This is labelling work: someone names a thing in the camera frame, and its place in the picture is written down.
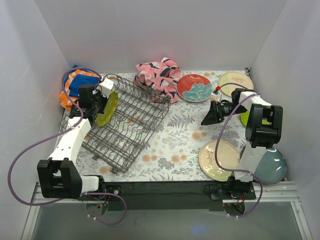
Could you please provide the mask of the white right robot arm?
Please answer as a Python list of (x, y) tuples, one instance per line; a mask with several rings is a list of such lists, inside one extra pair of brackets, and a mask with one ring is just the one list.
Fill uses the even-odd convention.
[(206, 186), (207, 194), (215, 200), (237, 199), (249, 196), (255, 199), (253, 181), (260, 179), (255, 175), (263, 155), (277, 144), (282, 135), (283, 108), (264, 101), (254, 90), (236, 88), (231, 101), (212, 101), (201, 125), (223, 123), (226, 127), (232, 116), (249, 112), (245, 128), (246, 146), (235, 169), (219, 166), (230, 172), (226, 181)]

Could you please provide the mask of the olive green dotted plate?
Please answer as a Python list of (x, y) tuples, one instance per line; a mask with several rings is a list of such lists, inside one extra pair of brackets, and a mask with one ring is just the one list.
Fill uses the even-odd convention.
[(111, 119), (112, 115), (115, 113), (119, 102), (118, 93), (112, 91), (103, 109), (103, 113), (98, 113), (95, 119), (95, 123), (99, 127), (105, 126)]

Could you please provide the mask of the red plate with teal flower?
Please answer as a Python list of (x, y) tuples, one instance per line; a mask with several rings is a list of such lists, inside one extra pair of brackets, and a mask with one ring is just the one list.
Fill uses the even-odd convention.
[(199, 74), (187, 74), (177, 83), (178, 94), (186, 101), (200, 103), (210, 98), (213, 92), (212, 83)]

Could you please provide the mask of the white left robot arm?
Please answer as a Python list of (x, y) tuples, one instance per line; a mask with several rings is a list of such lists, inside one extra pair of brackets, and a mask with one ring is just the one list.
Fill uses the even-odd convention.
[(106, 187), (100, 175), (80, 175), (76, 160), (86, 135), (98, 117), (106, 113), (106, 106), (114, 83), (110, 80), (98, 85), (84, 84), (79, 98), (73, 102), (67, 128), (46, 160), (37, 164), (37, 173), (43, 197), (78, 199), (89, 193), (95, 200), (106, 196)]

